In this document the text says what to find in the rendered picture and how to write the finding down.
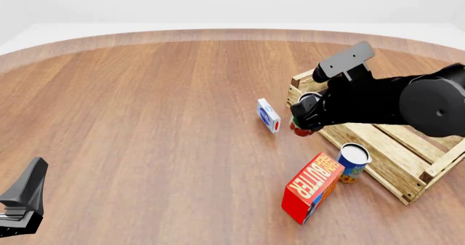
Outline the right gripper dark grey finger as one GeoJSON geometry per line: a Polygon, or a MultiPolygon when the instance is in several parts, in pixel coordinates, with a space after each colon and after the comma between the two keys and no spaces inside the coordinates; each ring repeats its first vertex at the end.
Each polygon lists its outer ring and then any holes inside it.
{"type": "Polygon", "coordinates": [[[303,95],[290,109],[293,120],[318,120],[322,112],[322,96],[303,95]]]}

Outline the red butter box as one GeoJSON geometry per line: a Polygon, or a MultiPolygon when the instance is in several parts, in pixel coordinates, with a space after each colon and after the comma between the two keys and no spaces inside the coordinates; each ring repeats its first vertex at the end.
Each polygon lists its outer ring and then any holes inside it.
{"type": "Polygon", "coordinates": [[[314,214],[335,188],[344,167],[325,153],[319,153],[286,185],[282,209],[300,225],[314,214]]]}

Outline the white and blue box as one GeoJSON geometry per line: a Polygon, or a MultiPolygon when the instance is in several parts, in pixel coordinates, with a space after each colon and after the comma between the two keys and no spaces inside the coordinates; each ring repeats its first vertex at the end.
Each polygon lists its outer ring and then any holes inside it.
{"type": "Polygon", "coordinates": [[[271,133],[279,131],[280,117],[264,98],[257,100],[257,114],[271,133]]]}

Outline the wooden slat tray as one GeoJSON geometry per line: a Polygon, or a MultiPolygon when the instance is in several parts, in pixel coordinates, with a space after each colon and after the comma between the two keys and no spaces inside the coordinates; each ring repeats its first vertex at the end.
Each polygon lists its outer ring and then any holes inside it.
{"type": "Polygon", "coordinates": [[[373,159],[365,171],[405,205],[465,158],[465,137],[427,137],[409,126],[337,124],[318,130],[338,148],[349,142],[362,145],[373,159]]]}

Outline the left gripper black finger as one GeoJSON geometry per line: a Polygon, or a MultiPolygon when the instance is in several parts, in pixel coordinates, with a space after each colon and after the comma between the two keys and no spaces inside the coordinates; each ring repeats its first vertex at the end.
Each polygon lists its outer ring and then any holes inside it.
{"type": "Polygon", "coordinates": [[[3,194],[0,203],[6,207],[25,207],[28,212],[44,213],[43,190],[48,163],[35,157],[19,179],[3,194]]]}

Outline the blue soup can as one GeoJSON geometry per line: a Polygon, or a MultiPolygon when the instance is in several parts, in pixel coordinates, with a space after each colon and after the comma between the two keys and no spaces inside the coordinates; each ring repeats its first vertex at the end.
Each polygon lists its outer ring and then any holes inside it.
{"type": "Polygon", "coordinates": [[[344,167],[339,180],[343,183],[355,183],[364,168],[372,162],[372,158],[363,146],[348,142],[341,146],[336,161],[344,167]]]}

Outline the grey plate on black stalk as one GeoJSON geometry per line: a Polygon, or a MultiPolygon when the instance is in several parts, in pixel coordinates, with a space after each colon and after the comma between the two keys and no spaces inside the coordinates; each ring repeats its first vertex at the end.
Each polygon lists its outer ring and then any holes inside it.
{"type": "Polygon", "coordinates": [[[374,56],[371,45],[367,41],[361,41],[320,61],[313,71],[312,78],[317,83],[324,83],[342,74],[348,81],[353,81],[357,76],[355,69],[363,66],[366,71],[365,62],[374,56]]]}

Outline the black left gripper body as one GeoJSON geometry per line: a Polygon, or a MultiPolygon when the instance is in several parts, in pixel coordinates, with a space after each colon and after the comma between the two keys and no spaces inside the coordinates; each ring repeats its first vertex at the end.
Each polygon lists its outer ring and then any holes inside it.
{"type": "Polygon", "coordinates": [[[0,238],[34,234],[43,220],[43,209],[30,205],[2,201],[5,212],[0,213],[0,238]]]}

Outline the tomato sauce can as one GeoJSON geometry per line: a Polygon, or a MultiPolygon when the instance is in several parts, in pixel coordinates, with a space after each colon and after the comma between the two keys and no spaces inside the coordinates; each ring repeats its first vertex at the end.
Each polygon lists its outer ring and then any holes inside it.
{"type": "MultiPolygon", "coordinates": [[[[307,92],[307,93],[304,93],[303,95],[320,95],[320,94],[315,93],[315,92],[307,92]]],[[[307,137],[311,135],[313,131],[308,131],[306,129],[303,129],[303,123],[304,123],[304,120],[293,120],[291,116],[289,127],[292,131],[294,131],[295,135],[298,135],[300,137],[307,137]]]]}

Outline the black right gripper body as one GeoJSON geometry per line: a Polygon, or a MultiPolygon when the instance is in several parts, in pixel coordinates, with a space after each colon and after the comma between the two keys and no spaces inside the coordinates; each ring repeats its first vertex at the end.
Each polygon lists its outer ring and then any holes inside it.
{"type": "Polygon", "coordinates": [[[303,101],[306,114],[304,115],[303,129],[308,131],[320,131],[327,123],[328,111],[326,101],[321,99],[306,99],[303,101]]]}

